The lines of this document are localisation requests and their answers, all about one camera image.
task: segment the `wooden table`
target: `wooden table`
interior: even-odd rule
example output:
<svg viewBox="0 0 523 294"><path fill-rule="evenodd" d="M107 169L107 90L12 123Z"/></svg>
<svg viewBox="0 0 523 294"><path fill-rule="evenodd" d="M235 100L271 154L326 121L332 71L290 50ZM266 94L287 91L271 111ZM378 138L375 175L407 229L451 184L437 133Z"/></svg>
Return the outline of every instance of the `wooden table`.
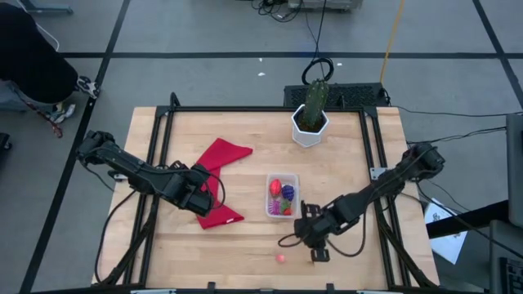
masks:
<svg viewBox="0 0 523 294"><path fill-rule="evenodd" d="M125 144L127 152L144 160L154 111L155 108L135 109ZM378 113L387 160L393 167L407 149L400 115L394 108L379 109ZM331 123L324 140L309 149L293 142L290 114L175 113L168 163L180 160L193 164L217 137L254 149L252 155L221 169L226 204L245 216L245 220L203 230L193 213L179 211L160 200L147 287L206 288L213 281L218 288L323 290L326 283L334 283L336 289L387 288L373 205L368 209L367 242L357 257L346 258L330 250L329 263L312 263L307 247L280 248L276 244L282 236L293 232L293 222L266 215L267 174L298 174L301 199L322 206L369 183L357 114L328 113ZM370 120L368 125L374 146ZM160 147L161 139L155 154L157 160ZM375 148L373 157L378 162ZM111 209L130 191L127 183L117 184ZM405 192L417 196L412 185L407 185ZM102 278L127 250L137 199L135 196L123 205L109 224L99 264ZM396 206L406 250L427 277L439 284L419 203L399 196ZM355 252L361 238L362 221L331 240L345 252ZM390 249L396 284L400 284L396 254ZM286 256L284 264L275 261L279 253ZM141 254L136 257L133 282L137 281Z"/></svg>

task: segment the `yellow cable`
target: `yellow cable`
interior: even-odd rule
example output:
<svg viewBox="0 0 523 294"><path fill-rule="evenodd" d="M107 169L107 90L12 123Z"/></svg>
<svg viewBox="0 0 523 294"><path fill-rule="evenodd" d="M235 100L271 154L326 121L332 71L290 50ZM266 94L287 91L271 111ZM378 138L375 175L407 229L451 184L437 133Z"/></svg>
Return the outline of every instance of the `yellow cable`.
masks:
<svg viewBox="0 0 523 294"><path fill-rule="evenodd" d="M398 29L398 24L400 23L401 13L403 12L403 6L405 0L401 0L400 9L398 9L398 14L396 14L396 19L394 20L394 25L392 26L391 37L389 38L389 43L387 44L387 50L385 51L385 59L383 60L382 72L379 75L379 82L383 84L383 78L385 76L385 69L387 68L387 62L389 61L389 51L391 50L392 44L394 43L394 37L396 36L396 30Z"/></svg>

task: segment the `gray floor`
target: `gray floor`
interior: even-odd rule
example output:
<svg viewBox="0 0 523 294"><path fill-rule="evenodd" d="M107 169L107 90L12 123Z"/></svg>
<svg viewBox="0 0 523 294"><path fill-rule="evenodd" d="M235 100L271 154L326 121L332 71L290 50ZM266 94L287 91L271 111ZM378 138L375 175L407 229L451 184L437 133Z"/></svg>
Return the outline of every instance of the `gray floor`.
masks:
<svg viewBox="0 0 523 294"><path fill-rule="evenodd" d="M122 0L55 0L72 16L37 16L60 40L63 52L105 51ZM506 52L523 52L521 2L481 1ZM399 1L365 0L351 14L328 13L321 51L383 52ZM320 14L309 13L317 30ZM131 0L115 52L314 51L304 15L279 24L258 16L249 2L233 0ZM492 46L472 1L407 0L394 52L481 52ZM281 105L285 85L298 85L308 58L112 59L89 129L112 132L123 145L132 109L165 105L175 91L183 105ZM100 59L70 62L92 77ZM382 60L334 59L331 82L377 82ZM523 78L523 60L510 60ZM409 109L483 114L521 110L499 60L390 60L385 86L392 104ZM0 292L17 292L55 194L78 128L85 97L56 139L32 113L2 113L0 131L14 148L0 176ZM502 118L455 118L402 113L409 140L426 140L503 126ZM438 144L447 159L435 182L463 206L483 207L507 197L505 135L498 132ZM436 187L427 194L457 207ZM110 192L79 165L38 272L34 290L83 287L91 282L94 255ZM465 250L474 252L474 244ZM454 285L444 278L444 284Z"/></svg>

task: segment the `red napkin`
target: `red napkin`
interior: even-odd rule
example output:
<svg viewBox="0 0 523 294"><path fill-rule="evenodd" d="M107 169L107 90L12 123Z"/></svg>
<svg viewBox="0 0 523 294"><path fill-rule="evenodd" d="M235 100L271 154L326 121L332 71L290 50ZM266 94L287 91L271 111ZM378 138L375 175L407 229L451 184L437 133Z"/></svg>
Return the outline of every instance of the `red napkin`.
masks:
<svg viewBox="0 0 523 294"><path fill-rule="evenodd" d="M209 172L215 176L220 176L221 167L232 163L238 159L244 158L253 152L252 149L233 145L226 140L218 138L199 158L199 164L203 165ZM210 176L207 180L211 194L214 197L214 207L220 205L221 199L218 199L218 180ZM205 218L198 216L198 222L203 229L215 227L217 225L226 225L236 221L243 221L244 217L236 213L226 205L218 209L212 209Z"/></svg>

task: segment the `hexagonal pot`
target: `hexagonal pot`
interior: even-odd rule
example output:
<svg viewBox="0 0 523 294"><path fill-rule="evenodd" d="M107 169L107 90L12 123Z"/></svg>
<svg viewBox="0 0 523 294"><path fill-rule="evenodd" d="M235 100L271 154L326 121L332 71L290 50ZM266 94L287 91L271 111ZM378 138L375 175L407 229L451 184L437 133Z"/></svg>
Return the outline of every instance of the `hexagonal pot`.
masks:
<svg viewBox="0 0 523 294"><path fill-rule="evenodd" d="M318 132L302 131L298 127L296 119L297 116L303 111L304 107L305 105L300 105L300 107L298 107L294 112L291 119L293 120L293 140L302 147L307 148L321 142L321 135L324 133L325 128L327 128L327 125L329 124L329 118L327 118L325 112L322 111L321 113L323 114L324 125L321 127L321 130Z"/></svg>

